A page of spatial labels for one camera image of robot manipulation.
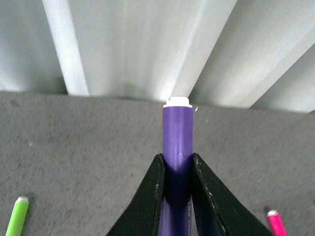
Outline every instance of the floor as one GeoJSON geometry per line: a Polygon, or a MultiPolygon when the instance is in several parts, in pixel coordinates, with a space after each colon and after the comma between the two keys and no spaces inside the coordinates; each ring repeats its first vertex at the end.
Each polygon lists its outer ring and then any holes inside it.
{"type": "MultiPolygon", "coordinates": [[[[0,93],[0,235],[105,235],[161,152],[161,103],[0,93]]],[[[315,235],[315,115],[194,106],[194,151],[264,224],[315,235]]]]}

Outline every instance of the white marker cap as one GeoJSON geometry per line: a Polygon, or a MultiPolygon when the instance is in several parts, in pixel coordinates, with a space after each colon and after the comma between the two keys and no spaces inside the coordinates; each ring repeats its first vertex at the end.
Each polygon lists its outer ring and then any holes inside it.
{"type": "Polygon", "coordinates": [[[189,99],[187,97],[170,97],[163,107],[190,107],[189,99]]]}

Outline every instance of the green marker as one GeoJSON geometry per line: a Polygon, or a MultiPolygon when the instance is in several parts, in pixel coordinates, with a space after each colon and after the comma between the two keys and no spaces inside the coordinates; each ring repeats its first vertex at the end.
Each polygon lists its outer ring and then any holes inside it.
{"type": "Polygon", "coordinates": [[[29,199],[27,197],[19,197],[16,200],[5,236],[21,236],[28,207],[29,199]]]}

